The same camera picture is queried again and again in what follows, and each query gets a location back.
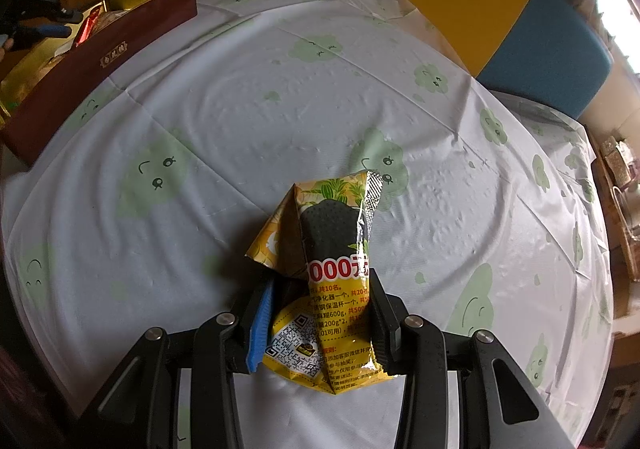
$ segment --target hand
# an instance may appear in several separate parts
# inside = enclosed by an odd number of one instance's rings
[[[0,47],[0,61],[4,59],[4,54],[11,50],[11,47],[14,45],[14,38],[9,38],[4,42],[4,45]]]

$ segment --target yellow snack packet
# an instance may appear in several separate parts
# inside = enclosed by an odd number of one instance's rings
[[[284,377],[338,394],[380,382],[369,333],[369,232],[382,177],[360,171],[295,184],[247,255],[308,280],[309,297],[277,314],[263,363]]]

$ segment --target blue gripper pad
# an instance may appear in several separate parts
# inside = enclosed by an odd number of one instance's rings
[[[267,349],[271,312],[273,311],[273,280],[264,289],[262,299],[255,313],[254,323],[249,329],[249,349],[246,355],[246,366],[250,372],[258,368],[262,362],[264,350]]]

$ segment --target silver bolt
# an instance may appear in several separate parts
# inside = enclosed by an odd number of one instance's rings
[[[419,315],[408,315],[404,318],[404,324],[410,328],[421,328],[424,321]]]
[[[162,329],[154,326],[145,332],[145,337],[149,341],[157,341],[162,337]]]
[[[236,316],[234,316],[231,312],[223,312],[222,314],[218,314],[216,317],[216,323],[222,324],[224,326],[229,326],[236,322]]]
[[[494,335],[489,330],[478,330],[476,332],[476,339],[485,344],[491,344],[495,341]]]

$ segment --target bright window light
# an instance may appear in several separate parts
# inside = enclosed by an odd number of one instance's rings
[[[596,0],[602,24],[628,60],[631,69],[640,73],[640,20],[627,0]]]

